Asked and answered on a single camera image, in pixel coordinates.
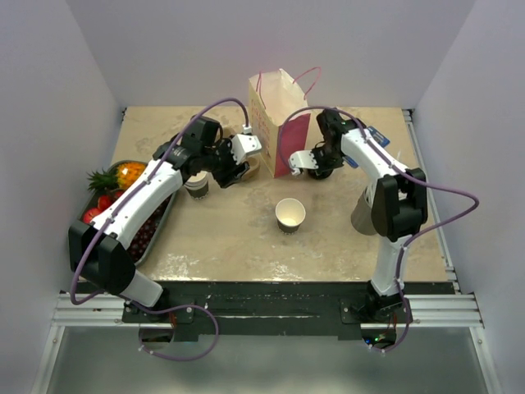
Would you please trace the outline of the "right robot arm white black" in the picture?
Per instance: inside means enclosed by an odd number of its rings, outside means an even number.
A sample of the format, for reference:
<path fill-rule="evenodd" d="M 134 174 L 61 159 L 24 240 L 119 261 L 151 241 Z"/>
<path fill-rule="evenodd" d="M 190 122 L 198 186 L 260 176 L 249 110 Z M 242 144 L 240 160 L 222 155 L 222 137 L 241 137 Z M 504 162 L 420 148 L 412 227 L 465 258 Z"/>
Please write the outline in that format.
<path fill-rule="evenodd" d="M 356 119 L 345 120 L 333 108 L 316 117 L 323 141 L 310 153 L 316 180 L 330 176 L 347 161 L 354 162 L 369 179 L 351 214 L 354 229 L 366 236 L 379 235 L 380 249 L 364 299 L 353 313 L 377 323 L 385 322 L 402 305 L 404 243 L 427 221 L 427 192 L 419 181 L 419 168 L 399 163 L 377 142 L 372 130 Z"/>

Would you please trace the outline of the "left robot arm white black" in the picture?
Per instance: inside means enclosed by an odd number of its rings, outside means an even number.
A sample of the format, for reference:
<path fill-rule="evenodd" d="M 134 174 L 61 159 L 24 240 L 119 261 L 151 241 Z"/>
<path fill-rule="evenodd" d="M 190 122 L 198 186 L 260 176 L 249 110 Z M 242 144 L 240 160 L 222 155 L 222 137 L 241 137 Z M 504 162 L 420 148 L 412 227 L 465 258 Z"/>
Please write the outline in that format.
<path fill-rule="evenodd" d="M 88 223 L 71 225 L 68 242 L 75 278 L 141 304 L 142 314 L 152 322 L 168 316 L 170 302 L 162 297 L 162 286 L 137 270 L 128 249 L 161 203 L 192 176 L 206 172 L 227 188 L 249 170 L 247 157 L 262 149 L 250 126 L 221 139 L 219 130 L 219 123 L 211 118 L 193 118 L 181 133 L 157 148 L 144 172 L 114 204 Z"/>

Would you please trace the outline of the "dark paper coffee cup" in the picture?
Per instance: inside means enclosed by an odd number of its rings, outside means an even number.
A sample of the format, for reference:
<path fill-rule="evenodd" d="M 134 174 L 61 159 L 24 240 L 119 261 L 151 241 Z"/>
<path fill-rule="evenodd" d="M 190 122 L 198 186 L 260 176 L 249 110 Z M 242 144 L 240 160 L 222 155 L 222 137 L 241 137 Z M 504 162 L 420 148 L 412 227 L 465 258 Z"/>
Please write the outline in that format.
<path fill-rule="evenodd" d="M 282 199 L 275 208 L 277 226 L 286 235 L 294 234 L 306 218 L 304 205 L 293 198 Z"/>

